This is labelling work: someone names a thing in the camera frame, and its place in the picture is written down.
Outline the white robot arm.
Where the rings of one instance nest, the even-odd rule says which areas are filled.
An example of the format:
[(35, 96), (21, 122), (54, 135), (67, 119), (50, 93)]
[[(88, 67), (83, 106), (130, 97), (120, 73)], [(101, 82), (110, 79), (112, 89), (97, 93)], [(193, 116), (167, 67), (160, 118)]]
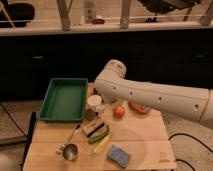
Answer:
[(109, 60), (94, 81), (106, 101), (124, 99), (176, 114), (213, 130), (213, 90), (125, 79), (126, 66)]

